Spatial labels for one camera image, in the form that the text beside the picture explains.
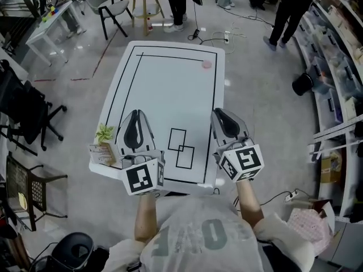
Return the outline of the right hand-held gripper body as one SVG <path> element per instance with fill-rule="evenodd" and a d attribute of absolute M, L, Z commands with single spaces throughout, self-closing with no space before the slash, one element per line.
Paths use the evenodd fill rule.
<path fill-rule="evenodd" d="M 213 154 L 217 165 L 234 183 L 253 180 L 264 168 L 260 146 L 251 137 L 219 146 Z"/>

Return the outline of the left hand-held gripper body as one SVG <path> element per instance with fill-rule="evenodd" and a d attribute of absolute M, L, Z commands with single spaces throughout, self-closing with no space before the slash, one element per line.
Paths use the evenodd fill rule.
<path fill-rule="evenodd" d="M 120 158 L 119 179 L 130 196 L 141 196 L 164 189 L 164 151 L 150 150 Z"/>

